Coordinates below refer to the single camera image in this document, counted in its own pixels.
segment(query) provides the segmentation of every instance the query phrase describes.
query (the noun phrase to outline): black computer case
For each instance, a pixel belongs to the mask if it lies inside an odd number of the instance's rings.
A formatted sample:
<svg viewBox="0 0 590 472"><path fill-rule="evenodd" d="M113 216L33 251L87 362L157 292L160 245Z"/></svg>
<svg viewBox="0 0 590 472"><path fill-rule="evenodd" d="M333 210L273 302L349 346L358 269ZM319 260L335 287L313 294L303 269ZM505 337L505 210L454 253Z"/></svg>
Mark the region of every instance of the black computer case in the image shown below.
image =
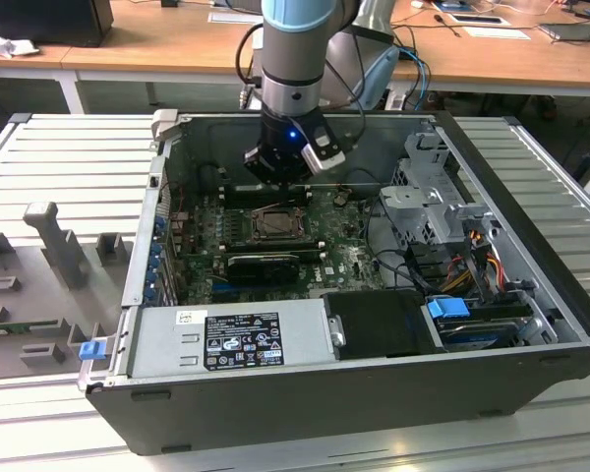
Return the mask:
<svg viewBox="0 0 590 472"><path fill-rule="evenodd" d="M109 0L0 0L0 36L97 47L111 29Z"/></svg>

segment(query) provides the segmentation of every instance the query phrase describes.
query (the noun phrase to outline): motherboard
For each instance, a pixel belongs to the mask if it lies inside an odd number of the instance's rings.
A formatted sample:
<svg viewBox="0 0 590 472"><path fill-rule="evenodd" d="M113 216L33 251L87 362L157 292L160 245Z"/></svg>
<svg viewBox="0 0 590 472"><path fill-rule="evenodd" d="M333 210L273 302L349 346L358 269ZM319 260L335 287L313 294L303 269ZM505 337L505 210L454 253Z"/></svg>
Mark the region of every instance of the motherboard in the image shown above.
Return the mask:
<svg viewBox="0 0 590 472"><path fill-rule="evenodd" d="M335 188L302 187L282 202L271 194L251 195L202 196L173 213L181 303L384 288L380 266L365 245L365 201Z"/></svg>

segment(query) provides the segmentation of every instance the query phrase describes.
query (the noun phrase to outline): wooden desk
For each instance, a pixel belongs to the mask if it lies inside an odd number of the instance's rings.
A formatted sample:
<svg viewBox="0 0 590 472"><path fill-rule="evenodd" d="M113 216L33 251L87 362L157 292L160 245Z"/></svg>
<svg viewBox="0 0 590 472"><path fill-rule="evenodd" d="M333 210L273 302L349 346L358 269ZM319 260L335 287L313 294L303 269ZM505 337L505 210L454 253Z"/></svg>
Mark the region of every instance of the wooden desk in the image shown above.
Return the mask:
<svg viewBox="0 0 590 472"><path fill-rule="evenodd" d="M249 25L209 23L209 5L112 0L111 6L114 24L102 46L73 47L64 69L235 74L234 53Z"/></svg>
<svg viewBox="0 0 590 472"><path fill-rule="evenodd" d="M539 9L542 2L533 2ZM6 60L0 58L0 77L51 79L59 82L72 113L87 112L80 81L147 83L237 84L234 53L248 25L207 21L208 5L181 3L162 9L158 1L132 3L112 0L113 29L98 48L42 47L42 54ZM406 18L417 10L398 0L393 19ZM408 25L436 26L433 11L407 20ZM496 8L492 15L506 18L513 27L532 27L541 22L576 22L553 6L543 17L521 15ZM443 15L447 22L452 21ZM555 43L543 32L525 33L531 40L471 37L464 29L414 29L420 56L431 66L431 89L494 93L590 96L590 44ZM398 29L407 44L407 29ZM243 55L249 60L250 48ZM411 62L400 63L392 88L404 93L416 78Z"/></svg>
<svg viewBox="0 0 590 472"><path fill-rule="evenodd" d="M534 3L535 11L538 11L538 2ZM393 19L398 21L416 12L409 2L398 2ZM436 26L438 23L433 19L435 13L438 12L421 13L407 20L406 25ZM458 25L447 15L440 15L449 25ZM505 18L511 23L511 27L507 28L581 21L562 12L558 5L542 17L521 15L502 7L489 15ZM455 30L461 34L460 38L448 28L413 29L420 57L431 66L434 89L485 91L486 86L500 86L503 87L502 92L506 92L507 88L518 86L563 89L563 93L557 94L590 93L590 43L551 44L549 36L539 29L523 31L531 40L472 37L463 28ZM405 44L411 44L408 29L396 31ZM413 81L415 72L412 63L401 63L393 77L398 81Z"/></svg>
<svg viewBox="0 0 590 472"><path fill-rule="evenodd" d="M41 53L31 56L14 56L7 59L0 56L0 68L61 69L61 60L70 46L38 46Z"/></svg>

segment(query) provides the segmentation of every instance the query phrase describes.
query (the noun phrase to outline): floor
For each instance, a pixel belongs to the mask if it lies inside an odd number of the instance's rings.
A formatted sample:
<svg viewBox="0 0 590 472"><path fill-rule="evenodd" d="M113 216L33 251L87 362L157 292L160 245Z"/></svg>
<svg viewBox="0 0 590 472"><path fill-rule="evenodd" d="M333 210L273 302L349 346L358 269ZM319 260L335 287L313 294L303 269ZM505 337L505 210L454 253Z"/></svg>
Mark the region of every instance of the floor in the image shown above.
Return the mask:
<svg viewBox="0 0 590 472"><path fill-rule="evenodd" d="M158 106L150 106L142 83L85 82L85 95L91 113L152 113L158 107L184 111L232 111L238 108L236 85L157 84ZM453 115L477 115L483 96L456 94L447 97L445 108ZM506 96L489 115L515 113L521 97ZM532 98L517 117L527 130L564 167L573 172L581 156L590 150L590 98L559 97L557 117L539 117ZM0 130L16 112L67 113L68 108L57 83L19 79L0 79Z"/></svg>

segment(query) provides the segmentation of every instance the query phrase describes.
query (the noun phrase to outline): power supply label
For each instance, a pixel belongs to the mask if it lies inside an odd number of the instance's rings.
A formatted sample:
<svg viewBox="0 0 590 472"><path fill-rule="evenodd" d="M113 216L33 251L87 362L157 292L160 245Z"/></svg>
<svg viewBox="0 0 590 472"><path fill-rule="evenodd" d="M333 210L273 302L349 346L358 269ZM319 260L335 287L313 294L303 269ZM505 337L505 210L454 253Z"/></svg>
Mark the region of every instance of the power supply label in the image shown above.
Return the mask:
<svg viewBox="0 0 590 472"><path fill-rule="evenodd" d="M209 371L284 364L277 313L206 317L205 341Z"/></svg>

